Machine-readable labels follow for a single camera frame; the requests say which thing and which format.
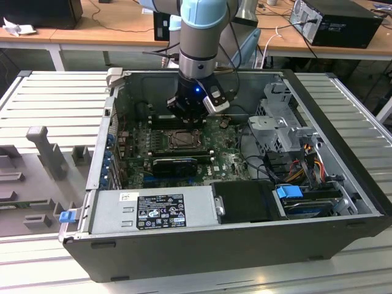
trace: white paper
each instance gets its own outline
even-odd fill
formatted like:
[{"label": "white paper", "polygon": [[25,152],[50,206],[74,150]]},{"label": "white paper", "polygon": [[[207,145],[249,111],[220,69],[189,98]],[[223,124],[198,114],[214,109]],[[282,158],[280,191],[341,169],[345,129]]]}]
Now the white paper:
[{"label": "white paper", "polygon": [[33,34],[37,32],[30,24],[18,25],[15,23],[11,23],[10,21],[6,20],[6,18],[3,19],[4,26],[2,26],[2,28],[11,35],[19,37],[19,35]]},{"label": "white paper", "polygon": [[150,10],[150,9],[147,9],[147,8],[143,8],[142,10],[141,10],[141,14],[153,14],[154,12],[152,11],[152,10]]}]

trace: black plastic cover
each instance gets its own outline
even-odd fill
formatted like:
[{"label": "black plastic cover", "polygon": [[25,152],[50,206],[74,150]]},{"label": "black plastic cover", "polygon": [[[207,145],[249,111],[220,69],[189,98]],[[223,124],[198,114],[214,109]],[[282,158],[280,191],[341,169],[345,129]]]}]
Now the black plastic cover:
[{"label": "black plastic cover", "polygon": [[268,222],[281,219],[267,181],[232,181],[212,183],[214,197],[223,200],[225,215],[221,224]]}]

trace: black cable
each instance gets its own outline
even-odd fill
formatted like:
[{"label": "black cable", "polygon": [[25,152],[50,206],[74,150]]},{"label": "black cable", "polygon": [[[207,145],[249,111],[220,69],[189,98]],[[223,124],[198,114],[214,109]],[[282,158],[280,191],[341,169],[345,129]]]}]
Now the black cable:
[{"label": "black cable", "polygon": [[94,13],[91,15],[91,19],[94,20],[99,26],[101,26],[101,27],[103,27],[103,28],[105,28],[105,29],[109,29],[109,30],[111,30],[111,31],[118,31],[118,32],[148,32],[148,31],[152,31],[152,30],[154,29],[154,28],[152,28],[152,29],[147,29],[147,30],[145,30],[145,31],[133,31],[133,30],[109,28],[109,27],[103,25],[99,20],[96,20],[96,19],[94,18],[94,16],[96,16],[98,13],[100,13],[100,8],[99,8],[98,6],[96,6],[95,3],[93,3],[91,0],[88,0],[88,1],[89,1],[96,9],[98,9],[98,11],[94,12]]},{"label": "black cable", "polygon": [[143,51],[142,53],[143,53],[143,54],[150,54],[150,55],[157,55],[157,56],[166,57],[166,58],[171,58],[171,57],[172,57],[172,56],[169,55],[169,54],[159,53],[159,52],[155,52],[155,51],[152,51],[152,52]]},{"label": "black cable", "polygon": [[238,108],[241,109],[243,112],[245,112],[247,115],[252,116],[252,114],[250,114],[244,107],[242,107],[242,106],[240,106],[240,105],[238,105],[238,104],[230,104],[229,109],[230,109],[230,108],[233,108],[233,107],[238,107]]},{"label": "black cable", "polygon": [[242,131],[241,131],[241,135],[239,136],[239,139],[238,139],[238,151],[239,151],[239,155],[241,156],[241,158],[242,158],[243,160],[246,161],[246,163],[248,164],[248,166],[253,167],[253,168],[256,169],[257,171],[260,171],[261,173],[265,174],[266,176],[269,176],[269,174],[268,174],[266,171],[259,169],[259,168],[256,167],[254,164],[251,164],[251,163],[250,163],[249,161],[247,161],[246,158],[244,157],[244,154],[243,154],[243,152],[242,152],[242,150],[241,150],[241,142],[242,142],[242,139],[243,139],[243,136],[244,136],[244,131],[245,131],[245,128],[246,128],[246,127],[247,127],[247,126],[244,126],[244,127],[243,127],[243,129],[242,129]]},{"label": "black cable", "polygon": [[380,82],[380,80],[382,79],[382,77],[386,74],[386,72],[388,71],[390,65],[392,64],[392,60],[388,63],[388,65],[385,67],[384,71],[381,73],[381,75],[379,76],[379,78],[375,81],[375,83],[372,85],[372,87],[370,88],[370,90],[367,92],[365,98],[363,99],[362,103],[364,104],[367,99],[369,98],[371,92],[373,92],[374,88],[377,86],[377,84]]},{"label": "black cable", "polygon": [[318,59],[317,55],[313,52],[312,48],[309,46],[309,44],[307,43],[306,38],[304,37],[304,27],[305,27],[305,23],[302,24],[302,30],[301,30],[302,38],[304,39],[304,42],[305,42],[306,46],[307,46],[308,49],[312,52],[312,54],[314,55],[314,57],[315,57],[316,59]]},{"label": "black cable", "polygon": [[235,77],[237,79],[237,88],[235,90],[235,95],[237,95],[238,91],[239,91],[239,76],[238,76],[237,69],[236,69],[232,59],[229,57],[229,55],[227,54],[226,50],[223,48],[223,46],[220,43],[219,43],[219,48],[222,50],[223,54],[226,56],[226,58],[229,61],[230,65],[233,67],[233,71],[234,71]]},{"label": "black cable", "polygon": [[386,29],[392,29],[392,28],[386,26],[385,24],[381,24],[381,25],[382,25],[384,28],[386,28]]},{"label": "black cable", "polygon": [[240,49],[240,47],[239,47],[239,43],[238,43],[237,36],[235,35],[235,31],[234,31],[234,28],[233,28],[233,24],[230,23],[229,25],[230,25],[230,28],[232,29],[233,36],[234,36],[234,40],[235,40],[235,45],[237,46],[237,50],[238,50],[238,54],[239,54],[239,62],[238,62],[238,65],[236,66],[235,69],[239,69],[239,67],[240,67],[241,64],[243,63],[243,55],[242,55],[241,49]]},{"label": "black cable", "polygon": [[237,50],[238,50],[238,54],[239,54],[239,63],[235,67],[235,69],[237,70],[237,69],[239,69],[239,67],[243,63],[243,56],[241,54],[241,49],[239,47],[238,39],[237,39],[237,36],[235,34],[235,31],[234,31],[233,24],[232,24],[232,13],[230,11],[230,6],[228,5],[228,3],[226,3],[226,6],[227,6],[227,12],[228,12],[228,21],[229,21],[228,24],[230,25],[230,29],[232,29],[233,37],[234,37],[234,40],[235,40],[235,45],[237,46]]},{"label": "black cable", "polygon": [[264,166],[264,164],[260,164],[260,165],[257,167],[257,168],[258,168],[258,169],[257,169],[257,179],[260,179],[260,177],[258,176],[259,168],[260,168],[260,167],[263,167],[263,166]]},{"label": "black cable", "polygon": [[178,45],[179,45],[179,42],[178,42],[178,43],[175,43],[174,45],[167,46],[166,48],[159,49],[159,50],[155,50],[155,51],[152,51],[152,52],[159,53],[159,52],[167,51],[167,50],[172,49],[172,48],[174,48],[174,47],[176,47],[176,46],[178,46]]}]

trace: power supply label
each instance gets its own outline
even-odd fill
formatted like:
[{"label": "power supply label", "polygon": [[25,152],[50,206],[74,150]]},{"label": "power supply label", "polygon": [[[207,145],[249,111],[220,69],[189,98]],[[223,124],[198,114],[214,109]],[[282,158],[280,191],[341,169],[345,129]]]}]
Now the power supply label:
[{"label": "power supply label", "polygon": [[136,227],[139,230],[186,227],[184,195],[139,196]]}]

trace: red wire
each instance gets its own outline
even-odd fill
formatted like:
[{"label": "red wire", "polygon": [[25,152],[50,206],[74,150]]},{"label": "red wire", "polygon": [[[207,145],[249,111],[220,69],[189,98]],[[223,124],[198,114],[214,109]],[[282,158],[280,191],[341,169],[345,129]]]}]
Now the red wire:
[{"label": "red wire", "polygon": [[293,163],[291,164],[291,166],[290,166],[290,173],[289,173],[290,176],[292,175],[292,168],[293,168],[294,165],[297,164],[298,162],[300,162],[300,161],[299,161],[299,160],[294,160]]}]

